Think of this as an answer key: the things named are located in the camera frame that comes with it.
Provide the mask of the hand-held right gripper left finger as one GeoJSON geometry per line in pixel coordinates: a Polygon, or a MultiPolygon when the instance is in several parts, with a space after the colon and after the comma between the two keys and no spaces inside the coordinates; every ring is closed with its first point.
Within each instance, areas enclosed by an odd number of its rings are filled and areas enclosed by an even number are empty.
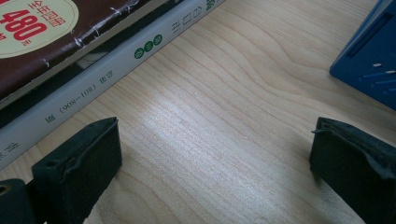
{"type": "Polygon", "coordinates": [[[118,120],[91,123],[32,167],[48,224],[82,224],[122,165],[118,120]]]}

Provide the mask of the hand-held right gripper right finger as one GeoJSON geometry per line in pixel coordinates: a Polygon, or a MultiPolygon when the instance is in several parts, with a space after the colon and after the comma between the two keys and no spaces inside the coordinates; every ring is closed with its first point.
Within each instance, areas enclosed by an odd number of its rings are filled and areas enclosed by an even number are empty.
{"type": "Polygon", "coordinates": [[[396,147],[335,119],[318,119],[309,162],[366,224],[396,224],[396,147]]]}

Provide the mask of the white magazine with grey spine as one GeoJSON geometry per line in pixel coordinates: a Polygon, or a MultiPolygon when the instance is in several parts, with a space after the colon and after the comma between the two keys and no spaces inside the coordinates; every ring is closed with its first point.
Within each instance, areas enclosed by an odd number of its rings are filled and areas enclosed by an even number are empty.
{"type": "Polygon", "coordinates": [[[0,170],[225,0],[184,0],[0,129],[0,170]]]}

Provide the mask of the blue file rack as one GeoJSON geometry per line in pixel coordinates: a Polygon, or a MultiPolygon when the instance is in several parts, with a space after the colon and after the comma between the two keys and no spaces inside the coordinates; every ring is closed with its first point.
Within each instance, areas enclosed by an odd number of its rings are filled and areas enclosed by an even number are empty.
{"type": "Polygon", "coordinates": [[[396,111],[396,0],[378,0],[330,74],[396,111]]]}

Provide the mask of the red magazine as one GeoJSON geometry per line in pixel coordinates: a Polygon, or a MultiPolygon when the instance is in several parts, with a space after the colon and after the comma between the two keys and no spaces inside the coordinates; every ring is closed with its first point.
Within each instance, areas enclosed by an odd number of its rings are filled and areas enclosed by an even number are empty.
{"type": "Polygon", "coordinates": [[[179,0],[0,0],[0,109],[179,0]]]}

